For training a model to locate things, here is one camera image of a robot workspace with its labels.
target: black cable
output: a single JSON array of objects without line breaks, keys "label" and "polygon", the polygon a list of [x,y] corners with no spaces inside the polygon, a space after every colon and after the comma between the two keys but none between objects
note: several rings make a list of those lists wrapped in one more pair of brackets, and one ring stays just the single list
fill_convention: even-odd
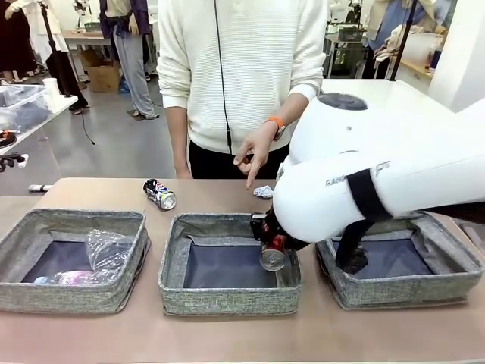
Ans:
[{"label": "black cable", "polygon": [[84,134],[89,139],[89,141],[91,142],[91,144],[93,144],[95,146],[96,143],[94,143],[94,140],[91,139],[91,137],[89,136],[88,132],[86,131],[86,121],[84,120],[84,113],[82,113],[82,112],[81,112],[81,117],[83,118],[83,130],[84,130]]},{"label": "black cable", "polygon": [[229,153],[233,154],[233,141],[230,135],[229,119],[227,118],[226,109],[226,91],[224,87],[224,71],[222,67],[222,54],[221,54],[221,38],[219,36],[219,17],[217,15],[217,2],[214,0],[214,14],[215,14],[215,26],[217,30],[217,47],[219,49],[219,65],[221,66],[221,84],[222,84],[222,102],[224,105],[224,117],[226,118],[226,138],[227,146],[229,147]]}]

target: fabric storage bin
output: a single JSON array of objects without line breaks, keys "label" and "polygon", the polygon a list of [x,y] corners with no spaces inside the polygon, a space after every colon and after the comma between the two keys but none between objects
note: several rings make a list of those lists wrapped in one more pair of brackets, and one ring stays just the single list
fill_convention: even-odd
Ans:
[{"label": "fabric storage bin", "polygon": [[348,275],[335,263],[339,238],[318,243],[318,258],[344,309],[440,306],[466,301],[483,263],[432,215],[375,224],[362,239],[368,265]]},{"label": "fabric storage bin", "polygon": [[[38,284],[36,276],[86,269],[85,236],[93,229],[124,235],[125,260],[107,283]],[[124,308],[150,246],[138,212],[35,209],[0,243],[0,309],[15,312],[114,313]]]},{"label": "fabric storage bin", "polygon": [[278,272],[259,262],[261,243],[250,214],[176,216],[158,273],[171,315],[282,315],[298,307],[302,288],[296,252]]}]

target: shoe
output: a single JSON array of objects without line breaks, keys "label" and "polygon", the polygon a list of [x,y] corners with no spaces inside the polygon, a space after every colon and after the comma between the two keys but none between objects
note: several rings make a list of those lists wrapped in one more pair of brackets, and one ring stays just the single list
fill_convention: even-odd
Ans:
[{"label": "shoe", "polygon": [[145,119],[146,119],[146,120],[154,120],[154,119],[157,119],[157,118],[159,118],[159,117],[160,117],[160,115],[159,115],[159,114],[150,115],[150,116],[143,115],[143,116],[145,116]]}]

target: cardboard box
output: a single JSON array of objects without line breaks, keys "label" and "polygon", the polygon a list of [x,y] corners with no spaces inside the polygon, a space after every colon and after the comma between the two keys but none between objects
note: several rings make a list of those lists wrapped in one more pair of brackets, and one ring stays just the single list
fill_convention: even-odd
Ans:
[{"label": "cardboard box", "polygon": [[117,93],[120,86],[120,68],[117,62],[103,61],[94,49],[80,54],[81,64],[87,71],[89,88],[94,93]]}]

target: hand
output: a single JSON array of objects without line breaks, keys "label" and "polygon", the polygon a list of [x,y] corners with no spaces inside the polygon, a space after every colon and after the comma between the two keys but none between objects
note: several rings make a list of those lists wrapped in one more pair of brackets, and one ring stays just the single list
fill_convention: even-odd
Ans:
[{"label": "hand", "polygon": [[[269,121],[252,131],[244,140],[241,148],[236,153],[234,165],[237,165],[242,173],[248,175],[246,188],[252,186],[258,175],[259,169],[268,161],[271,142],[278,131],[278,124]],[[249,151],[254,153],[251,161],[246,157]]]},{"label": "hand", "polygon": [[15,12],[14,9],[12,9],[12,7],[9,6],[7,10],[5,10],[5,19],[6,20],[10,19],[12,15],[14,15],[14,12]]},{"label": "hand", "polygon": [[139,35],[138,23],[136,22],[135,14],[131,14],[130,23],[128,24],[128,30],[134,36]]},{"label": "hand", "polygon": [[189,170],[189,167],[181,168],[181,169],[176,169],[175,170],[175,177],[178,180],[192,180],[192,173]]}]

